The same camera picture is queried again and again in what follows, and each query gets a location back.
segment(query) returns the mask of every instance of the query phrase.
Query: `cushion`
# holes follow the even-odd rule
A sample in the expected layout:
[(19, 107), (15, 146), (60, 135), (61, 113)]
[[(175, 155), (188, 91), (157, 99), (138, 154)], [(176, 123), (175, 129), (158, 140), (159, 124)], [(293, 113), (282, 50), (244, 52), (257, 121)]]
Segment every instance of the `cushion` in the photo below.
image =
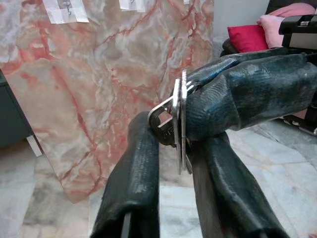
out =
[(299, 15), (310, 15), (315, 13), (315, 8), (307, 3), (294, 3), (282, 7), (270, 13), (272, 16), (288, 17)]
[(265, 34), (257, 25), (228, 27), (229, 38), (234, 48), (241, 53), (267, 50)]
[(278, 29), (284, 17), (263, 15), (258, 24), (263, 27), (265, 39), (269, 48), (282, 47), (283, 35), (279, 35)]

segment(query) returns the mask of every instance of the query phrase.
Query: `pink marble slab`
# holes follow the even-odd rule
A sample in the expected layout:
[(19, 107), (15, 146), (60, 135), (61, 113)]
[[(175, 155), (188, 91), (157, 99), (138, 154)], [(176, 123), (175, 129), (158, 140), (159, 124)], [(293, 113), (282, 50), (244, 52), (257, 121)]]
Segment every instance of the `pink marble slab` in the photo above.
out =
[(105, 185), (130, 120), (212, 58), (213, 0), (83, 2), (90, 23), (61, 25), (41, 0), (0, 3), (0, 68), (72, 202)]

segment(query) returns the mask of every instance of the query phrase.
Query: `wall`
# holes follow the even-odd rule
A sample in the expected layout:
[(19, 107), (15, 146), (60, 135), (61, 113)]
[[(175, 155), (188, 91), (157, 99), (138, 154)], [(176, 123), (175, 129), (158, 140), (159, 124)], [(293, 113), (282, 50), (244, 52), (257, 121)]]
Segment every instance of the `wall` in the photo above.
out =
[(228, 36), (228, 26), (256, 24), (269, 0), (215, 0), (213, 35)]

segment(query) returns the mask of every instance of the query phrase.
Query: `marble floor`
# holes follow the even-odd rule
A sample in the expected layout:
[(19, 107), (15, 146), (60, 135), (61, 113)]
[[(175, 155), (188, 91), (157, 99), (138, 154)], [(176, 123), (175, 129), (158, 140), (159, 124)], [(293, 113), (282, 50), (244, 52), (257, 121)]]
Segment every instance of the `marble floor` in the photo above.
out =
[[(289, 236), (316, 238), (317, 138), (277, 121), (228, 135)], [(201, 238), (192, 178), (176, 175), (174, 158), (160, 148), (161, 237)], [(25, 141), (0, 149), (0, 191), (0, 238), (87, 238), (103, 193), (72, 204)]]

